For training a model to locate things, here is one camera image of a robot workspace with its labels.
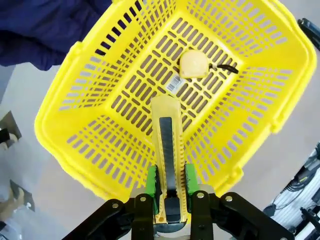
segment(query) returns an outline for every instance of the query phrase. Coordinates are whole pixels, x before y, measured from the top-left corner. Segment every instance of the yellow plastic basket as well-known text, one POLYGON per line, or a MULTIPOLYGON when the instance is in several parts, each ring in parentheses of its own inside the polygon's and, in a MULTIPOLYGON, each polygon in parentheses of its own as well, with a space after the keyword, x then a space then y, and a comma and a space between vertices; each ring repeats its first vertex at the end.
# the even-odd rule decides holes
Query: yellow plastic basket
POLYGON ((185 159, 218 195, 281 129, 316 67, 312 44, 277 0, 120 0, 68 53, 37 115, 40 143, 104 199, 126 201, 155 164, 151 98, 181 102, 185 159), (177 83, 188 49, 211 69, 177 83))

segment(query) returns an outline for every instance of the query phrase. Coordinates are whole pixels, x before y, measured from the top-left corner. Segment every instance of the small yellow object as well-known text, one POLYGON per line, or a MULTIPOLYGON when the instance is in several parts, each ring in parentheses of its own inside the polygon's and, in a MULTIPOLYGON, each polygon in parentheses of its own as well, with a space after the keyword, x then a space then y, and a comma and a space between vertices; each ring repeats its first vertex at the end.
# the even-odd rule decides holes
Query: small yellow object
POLYGON ((180 77, 184 79, 204 78, 209 73, 207 56, 198 50, 186 51, 180 59, 180 77))

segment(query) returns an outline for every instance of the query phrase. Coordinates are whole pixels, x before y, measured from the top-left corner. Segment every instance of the blue cloth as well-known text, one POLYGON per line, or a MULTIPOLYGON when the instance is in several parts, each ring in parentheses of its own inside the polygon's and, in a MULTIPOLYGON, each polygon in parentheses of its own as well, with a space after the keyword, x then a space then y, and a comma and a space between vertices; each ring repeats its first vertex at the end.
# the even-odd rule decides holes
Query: blue cloth
POLYGON ((60 65, 111 0, 0 0, 0 65, 60 65))

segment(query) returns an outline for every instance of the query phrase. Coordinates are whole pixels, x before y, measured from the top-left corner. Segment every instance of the barcode label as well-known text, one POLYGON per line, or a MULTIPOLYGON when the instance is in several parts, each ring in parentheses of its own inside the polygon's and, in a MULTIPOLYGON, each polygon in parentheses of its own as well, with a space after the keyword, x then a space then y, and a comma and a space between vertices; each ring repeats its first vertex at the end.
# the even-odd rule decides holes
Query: barcode label
POLYGON ((166 86, 166 89, 170 91, 172 94, 176 94, 178 90, 182 87, 182 85, 185 83, 185 79, 181 78, 179 75, 173 76, 171 78, 171 81, 166 86))

